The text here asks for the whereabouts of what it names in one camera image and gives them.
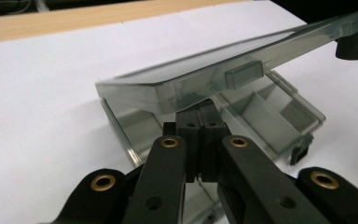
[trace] wooden surface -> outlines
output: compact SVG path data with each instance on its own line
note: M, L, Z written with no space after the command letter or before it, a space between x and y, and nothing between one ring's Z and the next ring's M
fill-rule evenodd
M132 21L240 0L154 0L0 17L0 41Z

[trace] white table surface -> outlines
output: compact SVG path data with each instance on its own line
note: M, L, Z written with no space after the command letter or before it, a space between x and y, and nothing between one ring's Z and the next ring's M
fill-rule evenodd
M94 83L302 21L270 2L244 2L0 43L0 223L50 222L92 171L132 169ZM276 70L327 116L309 155L358 187L358 62L335 43Z

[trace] transparent plastic lid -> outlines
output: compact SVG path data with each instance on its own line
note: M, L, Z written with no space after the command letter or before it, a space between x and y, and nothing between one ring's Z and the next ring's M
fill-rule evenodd
M243 40L96 84L104 99L165 114L236 90L342 36L358 32L358 12Z

